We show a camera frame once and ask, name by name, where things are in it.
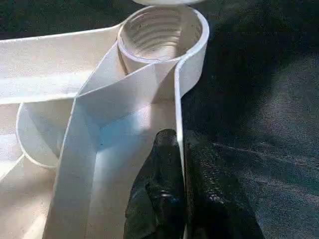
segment circular rim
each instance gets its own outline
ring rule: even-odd
[[[24,103],[21,103],[19,105],[19,109],[18,109],[18,112],[16,114],[16,120],[15,120],[15,134],[16,134],[16,138],[19,142],[19,145],[20,145],[20,148],[22,150],[22,153],[24,154],[24,156],[29,159],[32,163],[40,166],[40,167],[43,167],[43,168],[47,168],[47,169],[56,169],[57,168],[57,165],[55,166],[52,166],[52,165],[47,165],[47,164],[42,164],[38,161],[36,161],[35,159],[33,159],[27,152],[26,150],[24,149],[23,147],[23,143],[21,142],[21,139],[20,139],[20,134],[19,134],[19,130],[18,130],[18,125],[19,125],[19,121],[20,121],[20,114],[21,114],[21,110],[22,110],[22,107],[23,107]]]
[[[199,51],[203,47],[203,45],[206,44],[206,42],[208,40],[208,37],[209,37],[209,25],[208,25],[208,22],[207,22],[206,18],[199,11],[197,11],[197,10],[191,8],[191,7],[187,7],[189,10],[191,10],[192,12],[194,12],[197,15],[197,18],[198,18],[200,24],[202,25],[202,33],[201,33],[201,36],[200,36],[199,40],[196,42],[196,44],[193,45],[190,49],[188,49],[185,54],[183,54],[181,56],[178,56],[176,58],[173,58],[173,59],[169,59],[169,60],[159,60],[159,59],[148,59],[148,58],[138,57],[138,56],[132,54],[131,52],[129,52],[125,48],[124,43],[123,43],[123,39],[121,37],[121,33],[123,31],[123,28],[125,27],[126,22],[131,20],[132,18],[136,17],[136,15],[138,15],[140,12],[142,12],[142,11],[144,11],[146,9],[157,8],[157,7],[163,7],[163,6],[147,6],[147,7],[144,7],[142,9],[134,12],[132,15],[130,15],[123,22],[123,24],[122,24],[122,26],[121,26],[121,28],[120,28],[120,30],[118,32],[117,39],[118,39],[118,47],[119,47],[120,52],[122,54],[124,54],[127,58],[129,58],[129,59],[131,59],[133,61],[136,61],[136,62],[144,63],[144,64],[179,61],[182,58],[184,58],[185,56],[191,55],[191,54]]]
[[[169,6],[169,5],[189,5],[196,4],[205,0],[133,0],[136,3],[142,5],[158,5],[158,6]]]

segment plastic cap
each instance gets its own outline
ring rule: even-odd
[[[182,5],[195,4],[204,0],[133,0],[143,5]]]

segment threaded opening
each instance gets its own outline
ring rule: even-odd
[[[148,7],[128,18],[120,37],[125,49],[145,59],[184,55],[202,35],[196,13],[188,7]]]

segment black rubber glove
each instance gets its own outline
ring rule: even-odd
[[[165,129],[156,135],[151,153],[133,183],[124,239],[180,239],[185,219],[176,133]]]
[[[184,133],[188,238],[263,239],[237,178],[207,137]]]

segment dark background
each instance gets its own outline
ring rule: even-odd
[[[0,38],[108,27],[131,0],[7,0]],[[209,135],[269,239],[319,238],[319,3],[206,0],[202,77],[182,98],[183,127]]]

